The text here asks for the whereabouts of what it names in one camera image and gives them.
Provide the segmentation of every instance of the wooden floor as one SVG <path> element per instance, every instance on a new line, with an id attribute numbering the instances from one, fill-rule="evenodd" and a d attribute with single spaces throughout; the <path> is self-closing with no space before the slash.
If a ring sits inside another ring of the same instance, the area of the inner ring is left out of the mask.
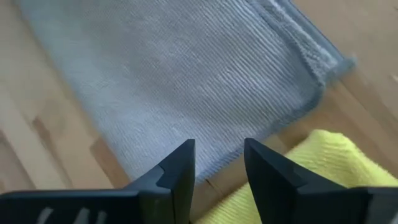
<path id="1" fill-rule="evenodd" d="M 267 143 L 286 152 L 315 128 L 341 132 L 398 176 L 398 1 L 295 3 L 358 67 L 329 87 L 315 111 Z M 192 218 L 245 181 L 240 158 L 195 189 Z M 19 11 L 0 0 L 0 193 L 128 182 Z"/>

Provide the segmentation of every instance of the wood grain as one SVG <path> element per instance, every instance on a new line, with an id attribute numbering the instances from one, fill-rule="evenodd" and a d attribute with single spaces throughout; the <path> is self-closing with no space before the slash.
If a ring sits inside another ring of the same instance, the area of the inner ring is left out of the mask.
<path id="1" fill-rule="evenodd" d="M 284 153 L 315 128 L 340 132 L 398 176 L 398 0 L 295 3 L 358 66 L 327 89 L 317 109 L 266 144 Z M 0 129 L 9 141 L 0 144 L 0 192 L 124 185 L 127 175 L 11 0 L 0 1 L 0 31 Z M 191 218 L 246 180 L 240 158 L 197 186 Z"/>
<path id="2" fill-rule="evenodd" d="M 98 138 L 90 151 L 114 188 L 122 188 L 132 182 L 103 138 Z"/>
<path id="3" fill-rule="evenodd" d="M 8 190 L 35 189 L 5 135 L 0 131 L 0 194 Z"/>

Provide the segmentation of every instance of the yellow cloth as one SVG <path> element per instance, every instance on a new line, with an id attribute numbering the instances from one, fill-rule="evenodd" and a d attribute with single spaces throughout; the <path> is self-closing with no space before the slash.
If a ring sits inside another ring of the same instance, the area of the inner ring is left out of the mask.
<path id="1" fill-rule="evenodd" d="M 339 133 L 314 130 L 289 159 L 345 187 L 398 186 L 398 180 Z M 197 224 L 261 223 L 248 183 L 210 210 Z"/>

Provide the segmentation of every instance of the microfiber cloth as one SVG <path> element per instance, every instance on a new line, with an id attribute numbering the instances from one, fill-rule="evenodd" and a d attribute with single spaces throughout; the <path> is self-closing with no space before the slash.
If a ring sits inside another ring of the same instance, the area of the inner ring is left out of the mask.
<path id="1" fill-rule="evenodd" d="M 314 130 L 286 157 L 345 187 L 398 186 L 393 175 L 367 158 L 340 133 Z M 250 185 L 246 183 L 220 202 L 197 221 L 200 223 L 261 223 Z"/>
<path id="2" fill-rule="evenodd" d="M 209 177 L 353 65 L 289 1 L 16 3 L 132 179 L 188 138 Z"/>

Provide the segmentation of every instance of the gray microfiber cloth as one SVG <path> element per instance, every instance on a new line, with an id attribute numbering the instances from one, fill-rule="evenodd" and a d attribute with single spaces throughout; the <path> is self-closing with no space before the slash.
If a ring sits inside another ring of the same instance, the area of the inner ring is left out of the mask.
<path id="1" fill-rule="evenodd" d="M 288 1 L 17 2 L 133 179 L 188 138 L 209 177 L 353 65 Z"/>

